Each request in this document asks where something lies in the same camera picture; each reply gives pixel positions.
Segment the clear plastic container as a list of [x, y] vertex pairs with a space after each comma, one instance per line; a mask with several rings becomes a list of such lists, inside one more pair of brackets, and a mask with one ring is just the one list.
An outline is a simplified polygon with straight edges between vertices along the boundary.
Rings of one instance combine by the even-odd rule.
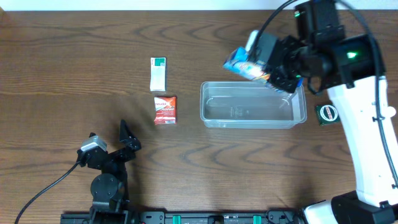
[[307, 120], [305, 93], [279, 92], [256, 82], [204, 82], [200, 117], [208, 128], [290, 129]]

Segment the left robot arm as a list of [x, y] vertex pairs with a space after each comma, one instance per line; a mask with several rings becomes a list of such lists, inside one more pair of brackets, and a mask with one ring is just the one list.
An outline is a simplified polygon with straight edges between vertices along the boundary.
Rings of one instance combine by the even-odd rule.
[[82, 167], [100, 170], [91, 183], [93, 203], [89, 223], [139, 223], [137, 212], [129, 209], [128, 175], [126, 163], [136, 158], [140, 141], [121, 120], [119, 141], [124, 147], [107, 151], [107, 144], [95, 133], [77, 150], [77, 163]]

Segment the blue Kool Fever box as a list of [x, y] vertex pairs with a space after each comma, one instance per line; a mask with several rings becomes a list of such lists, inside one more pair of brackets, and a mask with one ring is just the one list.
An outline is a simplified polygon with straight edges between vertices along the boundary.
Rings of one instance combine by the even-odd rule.
[[[249, 62], [248, 54], [243, 47], [238, 47], [229, 55], [229, 57], [225, 60], [223, 64], [223, 68], [229, 70], [230, 72], [238, 74], [239, 76], [247, 80], [259, 82], [266, 87], [270, 87], [275, 89], [276, 91], [280, 91], [274, 88], [268, 82], [270, 74], [267, 72], [267, 63], [261, 65], [259, 63]], [[299, 78], [298, 87], [300, 87], [302, 83], [303, 77]]]

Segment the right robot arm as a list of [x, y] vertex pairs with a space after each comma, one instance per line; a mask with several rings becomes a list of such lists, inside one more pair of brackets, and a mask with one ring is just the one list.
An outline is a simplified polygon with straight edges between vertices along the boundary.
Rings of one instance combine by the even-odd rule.
[[397, 138], [387, 99], [385, 67], [364, 17], [351, 9], [364, 34], [347, 37], [336, 1], [295, 6], [298, 37], [271, 41], [260, 30], [255, 62], [267, 81], [293, 92], [299, 80], [319, 79], [343, 125], [353, 160], [352, 192], [302, 209], [300, 223], [394, 223], [397, 221]]

